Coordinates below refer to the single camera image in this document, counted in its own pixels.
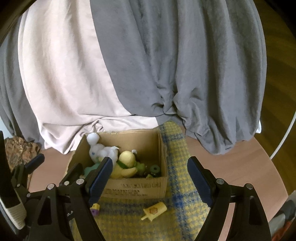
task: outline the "open cardboard box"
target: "open cardboard box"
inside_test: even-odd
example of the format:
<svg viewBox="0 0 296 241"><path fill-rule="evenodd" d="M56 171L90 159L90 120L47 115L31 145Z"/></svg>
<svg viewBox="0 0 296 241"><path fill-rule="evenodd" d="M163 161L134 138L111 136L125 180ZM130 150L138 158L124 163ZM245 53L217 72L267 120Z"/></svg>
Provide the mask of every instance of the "open cardboard box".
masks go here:
<svg viewBox="0 0 296 241"><path fill-rule="evenodd" d="M168 169L166 163L166 147L162 141L158 128L140 129L121 132L99 132L99 143L105 146L119 147L119 153L125 150L137 150L137 159L147 166L147 170L154 164L160 166L161 177L154 178L124 178L109 179L102 197L124 199L153 199L164 198ZM89 156L90 146L84 135L73 153L67 170L75 163L82 163L83 168L94 163Z"/></svg>

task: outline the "yellow plush toy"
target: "yellow plush toy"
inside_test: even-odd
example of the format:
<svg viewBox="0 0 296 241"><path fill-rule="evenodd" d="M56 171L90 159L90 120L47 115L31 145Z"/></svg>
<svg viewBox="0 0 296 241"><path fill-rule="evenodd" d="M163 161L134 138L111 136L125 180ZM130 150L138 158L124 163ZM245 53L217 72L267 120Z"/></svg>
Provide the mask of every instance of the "yellow plush toy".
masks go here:
<svg viewBox="0 0 296 241"><path fill-rule="evenodd" d="M130 178L137 172L135 155L131 151L124 151L120 154L110 177L112 179Z"/></svg>

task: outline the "green ribbon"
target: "green ribbon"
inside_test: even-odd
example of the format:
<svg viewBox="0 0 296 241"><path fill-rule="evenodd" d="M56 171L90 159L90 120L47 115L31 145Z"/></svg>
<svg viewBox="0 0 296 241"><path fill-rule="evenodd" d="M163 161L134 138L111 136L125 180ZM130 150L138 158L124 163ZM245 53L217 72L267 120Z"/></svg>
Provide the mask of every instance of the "green ribbon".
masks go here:
<svg viewBox="0 0 296 241"><path fill-rule="evenodd" d="M123 162L121 162L121 161L117 161L117 164L122 168L122 169L128 169L128 166L127 165L125 165Z"/></svg>

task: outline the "metal screw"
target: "metal screw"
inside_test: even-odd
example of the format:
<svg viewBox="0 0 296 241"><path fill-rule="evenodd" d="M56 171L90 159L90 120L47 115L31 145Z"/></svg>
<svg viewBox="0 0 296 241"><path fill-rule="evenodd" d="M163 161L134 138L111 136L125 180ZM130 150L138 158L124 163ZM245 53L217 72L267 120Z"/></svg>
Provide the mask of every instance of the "metal screw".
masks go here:
<svg viewBox="0 0 296 241"><path fill-rule="evenodd" d="M218 184L223 184L224 183L224 180L222 179L222 178L218 178L217 180L216 180L216 182L218 183Z"/></svg>
<svg viewBox="0 0 296 241"><path fill-rule="evenodd" d="M76 183L77 183L78 185L81 185L82 183L84 183L84 179L79 178L79 179L76 181Z"/></svg>
<svg viewBox="0 0 296 241"><path fill-rule="evenodd" d="M248 189L253 189L253 185L252 185L251 183L247 183L246 187L247 187Z"/></svg>
<svg viewBox="0 0 296 241"><path fill-rule="evenodd" d="M53 184L53 183L48 184L47 188L48 188L49 190L53 189L53 188L54 188L54 184Z"/></svg>

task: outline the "yellow and blue plaid cloth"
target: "yellow and blue plaid cloth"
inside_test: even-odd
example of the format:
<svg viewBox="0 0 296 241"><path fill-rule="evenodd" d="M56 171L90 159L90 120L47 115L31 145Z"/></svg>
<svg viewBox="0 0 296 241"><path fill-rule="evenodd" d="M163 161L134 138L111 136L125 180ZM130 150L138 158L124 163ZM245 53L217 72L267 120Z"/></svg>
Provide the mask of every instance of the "yellow and blue plaid cloth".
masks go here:
<svg viewBox="0 0 296 241"><path fill-rule="evenodd" d="M203 203L187 172L190 157L185 137L174 122L160 126L167 147L168 186L164 199L126 200L101 198L100 213L95 220L109 240L194 240L200 231L209 207ZM143 208L164 202L168 210L155 218L141 221ZM71 224L75 241L81 237L75 221Z"/></svg>

